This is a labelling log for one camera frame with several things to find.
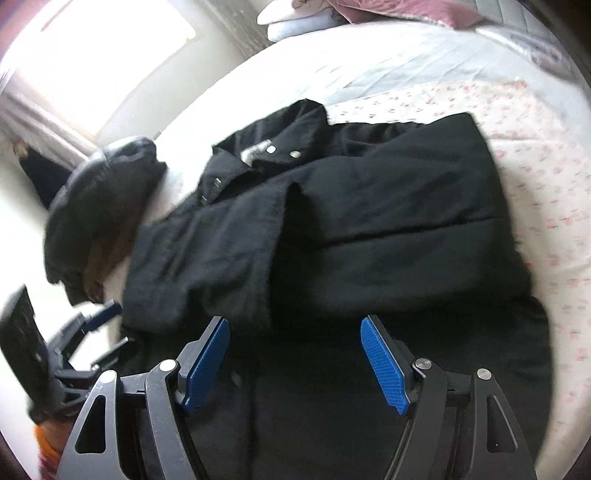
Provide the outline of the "pink velvet pillow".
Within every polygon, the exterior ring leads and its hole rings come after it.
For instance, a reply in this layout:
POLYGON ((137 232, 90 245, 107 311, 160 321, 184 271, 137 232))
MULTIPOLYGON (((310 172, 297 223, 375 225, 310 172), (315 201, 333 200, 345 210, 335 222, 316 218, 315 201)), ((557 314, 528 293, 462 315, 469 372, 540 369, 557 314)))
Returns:
POLYGON ((485 21, 476 10, 455 1, 329 1, 329 5, 353 24, 385 17, 464 30, 485 21))

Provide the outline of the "light blue folded blanket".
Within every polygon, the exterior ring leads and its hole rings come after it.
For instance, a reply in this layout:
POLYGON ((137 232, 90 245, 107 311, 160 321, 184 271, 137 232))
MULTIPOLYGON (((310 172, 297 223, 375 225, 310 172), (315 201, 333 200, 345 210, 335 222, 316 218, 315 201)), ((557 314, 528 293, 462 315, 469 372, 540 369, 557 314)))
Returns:
POLYGON ((325 9, 317 14, 293 20, 271 23, 267 26, 266 37, 276 43, 293 36, 331 29, 346 24, 346 19, 334 9, 325 9))

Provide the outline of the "black quilted long coat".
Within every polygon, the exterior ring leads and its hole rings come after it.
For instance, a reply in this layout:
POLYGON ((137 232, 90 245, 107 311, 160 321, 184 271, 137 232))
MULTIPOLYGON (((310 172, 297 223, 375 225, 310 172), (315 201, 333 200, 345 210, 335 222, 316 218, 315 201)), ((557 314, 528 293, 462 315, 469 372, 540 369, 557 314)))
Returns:
POLYGON ((138 231, 122 299, 148 365, 228 320, 189 425, 213 479, 384 475, 403 421, 363 351, 369 314, 445 370, 489 369, 530 451, 543 443, 548 319, 467 113, 332 124, 301 100, 233 133, 197 190, 138 231))

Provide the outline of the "grey padded headboard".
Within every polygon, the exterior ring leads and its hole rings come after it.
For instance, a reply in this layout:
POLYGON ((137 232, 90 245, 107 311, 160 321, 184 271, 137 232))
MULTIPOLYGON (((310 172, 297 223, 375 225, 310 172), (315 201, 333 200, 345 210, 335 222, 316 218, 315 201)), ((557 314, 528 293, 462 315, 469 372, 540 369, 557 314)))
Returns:
POLYGON ((487 20, 521 32, 549 36, 550 30, 517 0, 464 0, 487 20))

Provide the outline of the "grey printed pillow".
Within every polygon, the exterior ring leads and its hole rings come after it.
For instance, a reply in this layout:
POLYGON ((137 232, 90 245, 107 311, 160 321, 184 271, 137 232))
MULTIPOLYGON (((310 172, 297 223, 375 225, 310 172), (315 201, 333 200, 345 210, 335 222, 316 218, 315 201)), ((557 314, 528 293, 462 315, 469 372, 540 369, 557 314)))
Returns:
POLYGON ((509 48, 547 73, 563 79, 573 77, 573 67, 568 55, 560 47, 541 37, 498 25, 479 26, 475 32, 509 48))

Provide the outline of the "bed with light blue sheet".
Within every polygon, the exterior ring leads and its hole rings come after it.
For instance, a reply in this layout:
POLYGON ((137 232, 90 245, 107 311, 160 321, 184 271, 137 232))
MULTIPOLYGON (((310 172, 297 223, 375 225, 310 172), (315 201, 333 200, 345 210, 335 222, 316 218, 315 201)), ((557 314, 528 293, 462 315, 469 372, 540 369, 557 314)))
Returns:
MULTIPOLYGON (((590 107, 582 89, 538 70, 493 41, 475 33, 396 21, 339 27, 286 40, 260 52, 219 80, 164 130, 158 152, 169 164, 169 174, 155 194, 142 227, 166 217, 197 190, 215 145, 285 107, 311 100, 322 104, 328 114, 329 106, 341 101, 397 87, 448 81, 527 83, 590 155, 590 107)), ((497 168, 494 154, 489 151, 497 168)), ((534 295, 533 273, 518 250, 510 204, 498 168, 497 172, 517 251, 530 273, 532 296, 548 319, 551 347, 549 317, 534 295)), ((122 302, 129 266, 120 268, 107 284, 108 291, 122 302)), ((125 371, 136 373, 152 367, 155 363, 146 362, 145 341, 124 323, 122 329, 140 343, 138 355, 125 371)), ((551 358, 549 417, 541 448, 532 453, 536 470, 552 412, 552 347, 551 358)))

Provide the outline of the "bright window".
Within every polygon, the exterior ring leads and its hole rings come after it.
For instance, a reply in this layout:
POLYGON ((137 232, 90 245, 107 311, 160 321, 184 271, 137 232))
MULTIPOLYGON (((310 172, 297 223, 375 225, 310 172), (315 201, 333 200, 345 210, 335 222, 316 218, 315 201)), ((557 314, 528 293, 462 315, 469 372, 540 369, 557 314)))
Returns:
POLYGON ((95 143, 157 134, 186 107, 204 39, 192 1, 52 1, 12 51, 4 92, 95 143))

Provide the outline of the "black puffer jacket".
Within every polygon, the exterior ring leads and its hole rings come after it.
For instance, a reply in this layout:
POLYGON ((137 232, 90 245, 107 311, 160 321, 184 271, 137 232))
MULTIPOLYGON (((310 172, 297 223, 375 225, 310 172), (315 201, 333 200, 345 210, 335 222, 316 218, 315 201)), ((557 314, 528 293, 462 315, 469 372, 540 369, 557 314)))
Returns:
POLYGON ((151 139, 124 138, 96 151, 58 191, 45 227, 44 268, 71 305, 103 301, 104 282, 130 253, 166 170, 151 139))

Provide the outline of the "white cherry print sheet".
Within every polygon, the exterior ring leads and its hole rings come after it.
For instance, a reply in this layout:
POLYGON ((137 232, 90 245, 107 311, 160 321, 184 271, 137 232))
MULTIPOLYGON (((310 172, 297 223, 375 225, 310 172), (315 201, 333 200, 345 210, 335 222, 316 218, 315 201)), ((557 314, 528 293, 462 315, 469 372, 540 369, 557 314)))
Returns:
POLYGON ((448 81, 329 106, 331 123, 470 113, 494 154, 518 250, 550 321, 554 393, 541 479, 590 476, 590 155, 523 81, 448 81))

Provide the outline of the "white folded blanket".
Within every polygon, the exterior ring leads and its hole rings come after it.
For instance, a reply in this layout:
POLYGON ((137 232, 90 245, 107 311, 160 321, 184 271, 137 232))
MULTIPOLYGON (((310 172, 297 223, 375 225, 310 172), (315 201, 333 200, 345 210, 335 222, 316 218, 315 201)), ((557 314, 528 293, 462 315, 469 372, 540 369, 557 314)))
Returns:
POLYGON ((328 1, 322 0, 273 0, 257 16, 257 24, 270 25, 283 21, 315 16, 331 9, 328 1))

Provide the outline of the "grey patterned curtain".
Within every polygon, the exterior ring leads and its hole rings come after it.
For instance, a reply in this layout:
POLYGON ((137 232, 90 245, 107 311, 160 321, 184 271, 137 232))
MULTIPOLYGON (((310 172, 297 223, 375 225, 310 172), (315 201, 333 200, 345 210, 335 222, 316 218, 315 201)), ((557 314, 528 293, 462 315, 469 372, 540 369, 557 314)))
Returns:
POLYGON ((197 4, 245 59, 270 47, 271 42, 266 38, 263 26, 256 23, 256 9, 249 1, 199 0, 197 4))

